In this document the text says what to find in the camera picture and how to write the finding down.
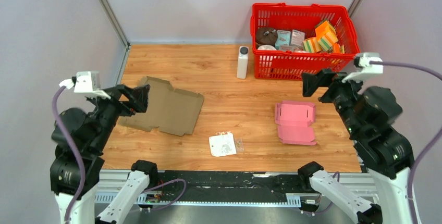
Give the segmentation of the brown cardboard box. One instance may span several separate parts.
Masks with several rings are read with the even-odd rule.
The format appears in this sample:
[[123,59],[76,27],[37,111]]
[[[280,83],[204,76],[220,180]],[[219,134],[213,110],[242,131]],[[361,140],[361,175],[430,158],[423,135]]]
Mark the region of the brown cardboard box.
[[160,78],[145,76],[139,85],[150,85],[148,109],[131,117],[120,117],[124,127],[150,132],[158,131],[177,136],[192,134],[198,120],[204,96],[200,93],[177,89]]

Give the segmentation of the brown round item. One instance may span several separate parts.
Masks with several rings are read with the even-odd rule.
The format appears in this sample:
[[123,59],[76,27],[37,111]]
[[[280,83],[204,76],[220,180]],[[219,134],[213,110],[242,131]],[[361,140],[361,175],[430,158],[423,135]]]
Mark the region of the brown round item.
[[274,46],[278,39],[278,33],[275,28],[261,27],[256,31],[255,43],[257,47],[262,45]]

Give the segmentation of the white round lid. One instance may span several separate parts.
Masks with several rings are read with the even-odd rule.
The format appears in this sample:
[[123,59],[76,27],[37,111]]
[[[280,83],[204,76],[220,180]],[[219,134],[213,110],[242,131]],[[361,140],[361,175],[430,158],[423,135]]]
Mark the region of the white round lid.
[[258,51],[276,51],[277,49],[272,45],[261,45],[257,48]]

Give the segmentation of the orange green sponge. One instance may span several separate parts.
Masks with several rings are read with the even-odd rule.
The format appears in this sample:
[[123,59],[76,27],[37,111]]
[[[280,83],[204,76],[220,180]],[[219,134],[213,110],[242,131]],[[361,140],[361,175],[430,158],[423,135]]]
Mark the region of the orange green sponge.
[[338,43],[338,36],[334,26],[327,20],[322,20],[315,27],[315,37],[323,51],[329,51]]

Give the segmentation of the white plastic bag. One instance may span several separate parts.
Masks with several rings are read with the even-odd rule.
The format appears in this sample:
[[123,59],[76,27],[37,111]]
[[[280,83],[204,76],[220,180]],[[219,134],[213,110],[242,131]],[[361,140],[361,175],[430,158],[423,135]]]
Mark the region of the white plastic bag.
[[211,136],[208,139],[211,155],[223,157],[236,155],[235,139],[232,133]]

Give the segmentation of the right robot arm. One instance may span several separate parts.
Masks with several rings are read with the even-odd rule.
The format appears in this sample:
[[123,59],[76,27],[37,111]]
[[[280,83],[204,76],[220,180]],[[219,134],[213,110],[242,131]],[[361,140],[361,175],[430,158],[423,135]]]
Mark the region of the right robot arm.
[[375,183],[379,202],[359,198],[314,161],[299,168],[299,189],[321,193],[354,223],[420,223],[412,199],[414,189],[408,183],[414,165],[413,150],[408,139],[392,127],[402,108],[391,90],[378,86],[362,90],[363,83],[355,73],[330,69],[316,74],[305,72],[302,82],[305,97],[320,87],[326,88],[318,100],[335,106]]

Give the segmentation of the red plastic basket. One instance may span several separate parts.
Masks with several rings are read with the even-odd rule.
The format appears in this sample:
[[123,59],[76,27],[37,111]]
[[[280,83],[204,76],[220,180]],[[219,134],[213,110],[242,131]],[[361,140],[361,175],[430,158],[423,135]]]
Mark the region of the red plastic basket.
[[[336,29],[339,44],[344,47],[343,54],[260,51],[257,48],[256,37],[260,28],[300,30],[307,37],[313,37],[315,26],[323,20],[328,20]],[[340,5],[255,3],[252,5],[250,34],[257,79],[301,80],[302,73],[317,73],[323,68],[339,72],[360,51],[353,22],[347,9]]]

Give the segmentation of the pink paper box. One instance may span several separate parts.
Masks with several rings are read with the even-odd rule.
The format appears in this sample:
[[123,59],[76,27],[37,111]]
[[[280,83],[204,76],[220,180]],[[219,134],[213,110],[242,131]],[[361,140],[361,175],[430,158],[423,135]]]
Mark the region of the pink paper box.
[[274,119],[280,141],[291,145],[316,145],[312,127],[315,117],[315,104],[311,102],[282,101],[275,104]]

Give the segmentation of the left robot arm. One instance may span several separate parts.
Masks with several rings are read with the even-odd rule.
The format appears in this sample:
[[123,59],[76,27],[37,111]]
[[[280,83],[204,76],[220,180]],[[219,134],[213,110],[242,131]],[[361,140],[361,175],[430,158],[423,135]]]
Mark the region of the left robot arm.
[[59,112],[58,98],[74,87],[73,81],[63,81],[52,99],[55,123],[51,138],[56,150],[50,183],[61,222],[122,223],[142,192],[158,186],[158,168],[150,161],[136,161],[117,196],[106,210],[97,214],[95,197],[104,165],[103,150],[118,118],[147,111],[150,86],[129,88],[119,84],[90,90],[87,100],[94,105],[93,111],[69,108]]

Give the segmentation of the small clear screw bag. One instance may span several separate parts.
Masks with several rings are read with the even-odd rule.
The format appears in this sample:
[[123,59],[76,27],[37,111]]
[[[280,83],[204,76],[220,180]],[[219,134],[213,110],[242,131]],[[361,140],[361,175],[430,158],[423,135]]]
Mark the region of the small clear screw bag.
[[244,151],[243,141],[242,138],[238,138],[234,140],[235,142],[235,148],[237,153],[241,153]]

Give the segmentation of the striped sponge pack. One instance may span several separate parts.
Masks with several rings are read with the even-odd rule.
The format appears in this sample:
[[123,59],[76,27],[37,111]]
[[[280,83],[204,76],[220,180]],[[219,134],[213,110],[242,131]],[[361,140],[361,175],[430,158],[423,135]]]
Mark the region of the striped sponge pack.
[[305,39],[303,41],[303,48],[304,51],[308,53],[319,53],[322,51],[322,48],[320,44],[318,43],[316,37],[311,37],[308,39]]

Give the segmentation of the teal small box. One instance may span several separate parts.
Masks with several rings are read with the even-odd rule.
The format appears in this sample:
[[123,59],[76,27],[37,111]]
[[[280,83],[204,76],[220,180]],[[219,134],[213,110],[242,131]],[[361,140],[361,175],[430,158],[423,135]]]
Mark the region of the teal small box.
[[277,30],[277,40],[274,47],[279,50],[283,45],[290,45],[291,31]]

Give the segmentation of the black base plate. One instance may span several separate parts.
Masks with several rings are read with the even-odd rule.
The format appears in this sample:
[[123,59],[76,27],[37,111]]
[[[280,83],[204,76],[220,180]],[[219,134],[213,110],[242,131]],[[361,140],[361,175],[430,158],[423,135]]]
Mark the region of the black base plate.
[[192,203],[276,203],[298,196],[317,203],[320,195],[305,189],[295,172],[165,170],[149,184],[159,186],[161,201]]

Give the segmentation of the white bottle black cap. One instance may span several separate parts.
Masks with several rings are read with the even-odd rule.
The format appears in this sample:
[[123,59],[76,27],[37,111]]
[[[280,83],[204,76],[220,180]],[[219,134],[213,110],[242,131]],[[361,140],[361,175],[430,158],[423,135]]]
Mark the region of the white bottle black cap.
[[238,62],[237,62],[237,78],[245,79],[247,77],[249,61],[249,48],[246,46],[239,47]]

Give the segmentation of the grey pink small box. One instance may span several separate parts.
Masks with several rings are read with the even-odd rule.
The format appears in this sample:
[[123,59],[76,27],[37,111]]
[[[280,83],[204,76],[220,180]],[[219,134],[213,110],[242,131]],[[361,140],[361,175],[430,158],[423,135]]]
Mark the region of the grey pink small box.
[[303,41],[305,40],[305,33],[299,30],[291,31],[290,46],[303,49]]

